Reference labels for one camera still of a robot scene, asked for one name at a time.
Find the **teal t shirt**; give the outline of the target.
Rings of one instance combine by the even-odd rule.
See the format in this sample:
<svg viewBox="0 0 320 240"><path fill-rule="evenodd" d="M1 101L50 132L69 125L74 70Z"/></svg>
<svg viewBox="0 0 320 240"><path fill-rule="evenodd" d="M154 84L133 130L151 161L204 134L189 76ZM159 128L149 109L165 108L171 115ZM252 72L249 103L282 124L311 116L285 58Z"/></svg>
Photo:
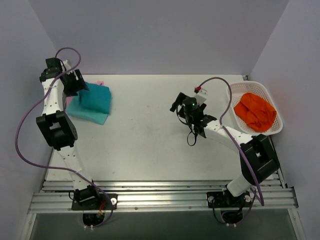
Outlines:
<svg viewBox="0 0 320 240"><path fill-rule="evenodd" d="M86 82L87 90L79 91L79 105L88 110L109 114L112 95L110 88L104 85Z"/></svg>

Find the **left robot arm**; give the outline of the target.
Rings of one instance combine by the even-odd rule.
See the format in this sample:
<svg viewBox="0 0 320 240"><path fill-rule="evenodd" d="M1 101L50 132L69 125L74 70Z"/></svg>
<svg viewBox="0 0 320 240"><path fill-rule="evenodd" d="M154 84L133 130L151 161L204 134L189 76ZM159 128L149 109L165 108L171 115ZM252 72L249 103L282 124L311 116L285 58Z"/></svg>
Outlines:
<svg viewBox="0 0 320 240"><path fill-rule="evenodd" d="M47 68L41 73L45 99L41 116L36 118L36 124L45 141L53 147L63 160L73 182L73 202L95 210L100 206L99 190L92 185L93 179L85 170L79 156L76 141L78 133L75 125L65 111L65 98L78 96L81 90L87 91L79 69L65 67L57 57L45 60Z"/></svg>

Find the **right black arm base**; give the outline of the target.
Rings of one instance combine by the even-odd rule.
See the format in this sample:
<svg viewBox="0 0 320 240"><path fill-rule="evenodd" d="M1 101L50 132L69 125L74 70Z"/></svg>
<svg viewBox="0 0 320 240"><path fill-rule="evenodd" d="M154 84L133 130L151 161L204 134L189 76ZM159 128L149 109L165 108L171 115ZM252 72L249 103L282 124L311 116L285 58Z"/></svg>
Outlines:
<svg viewBox="0 0 320 240"><path fill-rule="evenodd" d="M206 198L208 207L212 209L248 208L252 203L252 199L248 191L237 197L232 196L228 191L209 191L206 193Z"/></svg>

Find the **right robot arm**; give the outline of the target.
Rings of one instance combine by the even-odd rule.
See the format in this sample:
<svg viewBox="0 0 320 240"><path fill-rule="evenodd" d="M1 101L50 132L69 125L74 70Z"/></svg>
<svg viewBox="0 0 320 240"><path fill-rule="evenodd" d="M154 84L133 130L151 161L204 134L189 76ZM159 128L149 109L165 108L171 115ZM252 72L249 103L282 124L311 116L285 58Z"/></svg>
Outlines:
<svg viewBox="0 0 320 240"><path fill-rule="evenodd" d="M199 99L197 95L190 97L180 92L170 111L185 119L184 124L196 137L213 140L239 154L241 173L222 193L223 203L232 207L240 201L241 194L276 172L280 162L269 136L251 135L223 125L217 118L204 114L206 104L198 104Z"/></svg>

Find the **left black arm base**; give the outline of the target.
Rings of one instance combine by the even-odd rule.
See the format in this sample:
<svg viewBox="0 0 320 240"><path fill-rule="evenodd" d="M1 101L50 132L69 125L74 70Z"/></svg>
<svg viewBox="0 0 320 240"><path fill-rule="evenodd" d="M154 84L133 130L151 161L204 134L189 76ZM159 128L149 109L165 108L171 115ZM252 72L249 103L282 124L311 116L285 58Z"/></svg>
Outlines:
<svg viewBox="0 0 320 240"><path fill-rule="evenodd" d="M92 198L84 202L72 202L71 210L73 211L98 211L98 210L115 210L118 204L118 194L108 194L111 203L107 200L106 196L100 193L100 199Z"/></svg>

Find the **folded pink t shirt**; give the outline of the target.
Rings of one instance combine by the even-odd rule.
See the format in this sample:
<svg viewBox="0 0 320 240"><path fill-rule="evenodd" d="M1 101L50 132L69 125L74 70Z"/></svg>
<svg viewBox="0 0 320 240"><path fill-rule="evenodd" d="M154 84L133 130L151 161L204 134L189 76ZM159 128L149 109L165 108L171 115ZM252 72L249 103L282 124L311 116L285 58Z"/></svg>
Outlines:
<svg viewBox="0 0 320 240"><path fill-rule="evenodd" d="M103 81L96 81L93 84L96 84L96 85L99 85L99 86L104 86L105 85ZM73 98L73 96L66 97L66 99L65 99L65 106L66 107L71 103L72 98Z"/></svg>

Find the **folded mint t shirt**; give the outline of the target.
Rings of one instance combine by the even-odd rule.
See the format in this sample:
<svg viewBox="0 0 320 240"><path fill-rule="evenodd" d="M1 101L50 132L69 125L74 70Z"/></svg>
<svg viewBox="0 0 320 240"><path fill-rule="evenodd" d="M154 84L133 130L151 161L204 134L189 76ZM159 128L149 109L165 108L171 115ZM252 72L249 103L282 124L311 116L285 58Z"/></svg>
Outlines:
<svg viewBox="0 0 320 240"><path fill-rule="evenodd" d="M109 114L80 106L78 97L74 96L66 101L66 112L69 116L104 125Z"/></svg>

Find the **white plastic basket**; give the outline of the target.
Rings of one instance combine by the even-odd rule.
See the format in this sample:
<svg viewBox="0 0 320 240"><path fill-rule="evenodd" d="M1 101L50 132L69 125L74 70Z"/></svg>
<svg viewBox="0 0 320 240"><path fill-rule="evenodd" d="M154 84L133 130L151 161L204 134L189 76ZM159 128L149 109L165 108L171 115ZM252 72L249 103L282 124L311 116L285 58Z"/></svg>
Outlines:
<svg viewBox="0 0 320 240"><path fill-rule="evenodd" d="M231 112L234 115L237 126L243 132L251 135L258 135L258 134L275 135L275 134L278 134L283 129L283 122L281 120L280 114L278 113L278 110L276 110L276 107L267 89L262 84L255 81L243 81L243 82L232 83L230 87L226 89L226 92L227 92L227 100L228 101L231 100L231 105L230 105ZM239 103L241 97L246 93L253 93L263 98L265 101L267 101L269 104L271 104L275 108L277 115L272 127L269 130L265 132L256 132L250 127L248 127L245 124L245 122L236 115L234 111L234 107Z"/></svg>

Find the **orange t shirt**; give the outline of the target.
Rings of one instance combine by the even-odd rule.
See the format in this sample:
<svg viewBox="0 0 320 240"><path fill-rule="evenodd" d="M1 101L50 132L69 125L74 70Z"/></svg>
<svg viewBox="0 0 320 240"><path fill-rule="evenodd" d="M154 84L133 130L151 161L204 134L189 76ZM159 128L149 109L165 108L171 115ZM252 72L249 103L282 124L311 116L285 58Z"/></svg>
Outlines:
<svg viewBox="0 0 320 240"><path fill-rule="evenodd" d="M250 92L240 98L233 110L248 127L258 133L269 130L277 116L276 109L270 103Z"/></svg>

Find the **aluminium rail frame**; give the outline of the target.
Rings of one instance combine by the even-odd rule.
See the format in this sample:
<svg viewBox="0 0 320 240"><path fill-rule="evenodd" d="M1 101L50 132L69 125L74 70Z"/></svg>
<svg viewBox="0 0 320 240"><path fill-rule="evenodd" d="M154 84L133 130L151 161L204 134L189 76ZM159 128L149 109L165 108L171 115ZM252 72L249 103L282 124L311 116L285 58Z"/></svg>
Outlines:
<svg viewBox="0 0 320 240"><path fill-rule="evenodd" d="M175 212L208 209L207 193L218 193L240 173L239 154L220 143L198 139L187 145L177 139L140 139L88 136L77 146L87 171L98 186L117 194L117 212ZM280 171L262 183L264 207L258 200L253 209L295 209L294 189L285 187ZM69 174L49 170L40 193L31 199L29 213L71 213Z"/></svg>

